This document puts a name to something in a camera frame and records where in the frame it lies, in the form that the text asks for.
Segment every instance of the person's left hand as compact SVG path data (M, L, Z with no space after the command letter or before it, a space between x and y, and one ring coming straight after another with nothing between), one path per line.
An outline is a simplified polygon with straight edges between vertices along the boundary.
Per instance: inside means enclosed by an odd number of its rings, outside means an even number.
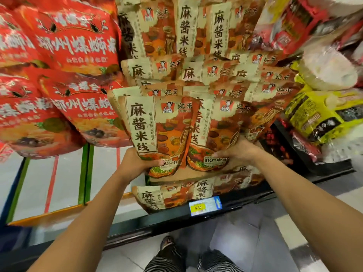
M129 148L122 159L115 174L122 178L122 181L129 184L137 178L144 170L163 165L163 160L142 160L137 154L136 148Z

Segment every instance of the tile floor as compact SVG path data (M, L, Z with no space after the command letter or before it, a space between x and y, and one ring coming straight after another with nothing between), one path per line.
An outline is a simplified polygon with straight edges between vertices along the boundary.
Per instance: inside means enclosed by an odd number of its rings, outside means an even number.
M358 170L355 174L333 179L320 186L363 212L362 176ZM193 256L189 258L191 261L187 258L187 264L195 263L198 251L210 246L241 262L246 272L327 272L320 260L305 267L299 265L298 269L297 261L292 257L293 249L308 245L278 199L248 205L218 219L179 230L177 235L183 232L189 236L189 248L195 253L194 259ZM97 272L143 271L159 251L160 243L167 234L104 251Z

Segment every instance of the yellow price label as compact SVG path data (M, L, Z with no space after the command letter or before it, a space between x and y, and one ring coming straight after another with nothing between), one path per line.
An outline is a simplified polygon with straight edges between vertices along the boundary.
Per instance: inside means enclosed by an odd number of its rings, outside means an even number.
M205 203L199 203L199 204L190 206L190 211L192 213L202 211L202 210L205 210L205 209L206 209Z

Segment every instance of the sandal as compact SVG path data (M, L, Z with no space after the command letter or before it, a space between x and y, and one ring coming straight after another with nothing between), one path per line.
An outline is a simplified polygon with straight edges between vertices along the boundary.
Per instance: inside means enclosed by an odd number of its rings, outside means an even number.
M160 244L160 251L163 250L165 247L167 247L170 244L174 244L174 238L172 236L166 236L163 238Z

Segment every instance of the striped pants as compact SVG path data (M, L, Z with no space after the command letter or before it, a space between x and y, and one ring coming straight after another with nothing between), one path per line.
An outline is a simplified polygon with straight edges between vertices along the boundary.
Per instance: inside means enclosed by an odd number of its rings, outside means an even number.
M174 243L164 249L149 262L144 272L185 272L186 254ZM219 250L207 251L198 262L199 272L243 272Z

